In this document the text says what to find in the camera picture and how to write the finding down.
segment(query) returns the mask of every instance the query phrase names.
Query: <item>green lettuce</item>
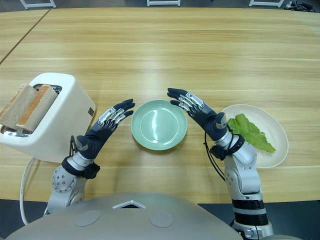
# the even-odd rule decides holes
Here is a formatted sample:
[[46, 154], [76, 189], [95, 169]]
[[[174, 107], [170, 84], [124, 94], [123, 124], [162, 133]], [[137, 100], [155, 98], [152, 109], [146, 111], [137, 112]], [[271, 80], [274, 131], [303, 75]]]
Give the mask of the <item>green lettuce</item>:
[[267, 141], [266, 134], [260, 132], [259, 128], [252, 122], [249, 122], [248, 118], [241, 113], [230, 118], [228, 125], [233, 129], [234, 134], [241, 134], [244, 139], [255, 146], [257, 149], [265, 150], [268, 153], [273, 153], [276, 149]]

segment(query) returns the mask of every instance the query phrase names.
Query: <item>power cord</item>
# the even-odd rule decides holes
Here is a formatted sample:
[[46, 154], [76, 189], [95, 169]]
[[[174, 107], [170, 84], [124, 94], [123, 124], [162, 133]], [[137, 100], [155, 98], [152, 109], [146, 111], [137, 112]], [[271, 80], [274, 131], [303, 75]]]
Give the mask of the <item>power cord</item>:
[[205, 145], [205, 150], [206, 150], [206, 154], [210, 160], [210, 163], [212, 164], [213, 168], [215, 169], [215, 171], [219, 174], [219, 176], [222, 178], [223, 181], [225, 180], [225, 174], [223, 173], [223, 171], [220, 169], [220, 167], [218, 166], [218, 164], [216, 163], [214, 157], [211, 155], [210, 149], [208, 147], [208, 143], [207, 143], [207, 132], [204, 131], [204, 143]]
[[32, 163], [34, 162], [34, 160], [36, 160], [35, 157], [31, 157], [28, 161], [28, 163], [25, 166], [23, 175], [22, 175], [22, 179], [21, 179], [21, 186], [20, 186], [20, 199], [19, 199], [19, 205], [20, 205], [20, 214], [21, 214], [21, 218], [22, 221], [24, 223], [24, 225], [29, 224], [26, 216], [25, 216], [25, 209], [24, 209], [24, 191], [25, 191], [25, 184], [26, 184], [26, 179], [27, 179], [27, 175], [28, 175], [28, 170], [29, 167], [32, 165]]
[[257, 236], [258, 236], [258, 240], [259, 240], [259, 233], [258, 233], [258, 228], [257, 228], [257, 226], [255, 226], [255, 230], [256, 230], [256, 234], [257, 234]]

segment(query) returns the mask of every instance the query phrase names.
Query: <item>wood grain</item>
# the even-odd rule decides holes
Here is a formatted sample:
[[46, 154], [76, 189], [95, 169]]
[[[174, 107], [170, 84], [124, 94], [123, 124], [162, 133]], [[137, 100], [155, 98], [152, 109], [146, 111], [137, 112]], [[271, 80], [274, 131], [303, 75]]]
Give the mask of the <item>wood grain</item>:
[[0, 61], [48, 10], [0, 13]]
[[[320, 15], [223, 8], [52, 9], [0, 65], [0, 107], [21, 83], [43, 72], [74, 75], [96, 103], [95, 119], [114, 103], [137, 106], [183, 88], [217, 112], [250, 104], [273, 115], [289, 139], [286, 160], [258, 169], [266, 202], [320, 198]], [[204, 133], [188, 119], [184, 140], [154, 152], [138, 145], [130, 119], [98, 158], [86, 197], [164, 192], [195, 203], [229, 203], [211, 167]], [[28, 156], [0, 146], [0, 198], [18, 199]], [[58, 165], [32, 169], [26, 199], [47, 201]]]

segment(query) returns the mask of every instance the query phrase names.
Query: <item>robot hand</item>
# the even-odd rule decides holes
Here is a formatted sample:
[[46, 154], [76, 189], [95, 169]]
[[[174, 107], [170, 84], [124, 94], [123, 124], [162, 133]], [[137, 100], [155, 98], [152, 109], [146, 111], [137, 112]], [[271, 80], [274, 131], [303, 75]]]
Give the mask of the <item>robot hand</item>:
[[223, 112], [216, 114], [203, 100], [183, 89], [168, 88], [170, 103], [185, 110], [188, 115], [203, 128], [213, 141], [221, 139], [227, 133], [227, 119]]
[[76, 137], [78, 152], [86, 159], [95, 159], [119, 123], [134, 111], [127, 111], [135, 106], [133, 99], [125, 100], [109, 108], [84, 136]]

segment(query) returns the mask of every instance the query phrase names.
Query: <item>white plate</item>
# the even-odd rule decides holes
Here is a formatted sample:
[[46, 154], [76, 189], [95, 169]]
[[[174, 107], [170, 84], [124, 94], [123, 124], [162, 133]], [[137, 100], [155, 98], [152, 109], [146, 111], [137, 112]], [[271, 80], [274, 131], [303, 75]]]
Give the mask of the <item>white plate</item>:
[[260, 132], [265, 133], [267, 141], [276, 149], [273, 153], [256, 149], [257, 168], [273, 168], [286, 159], [289, 151], [288, 137], [280, 123], [269, 113], [246, 104], [231, 105], [222, 112], [225, 113], [227, 120], [235, 118], [238, 114], [244, 114], [251, 123], [260, 129]]

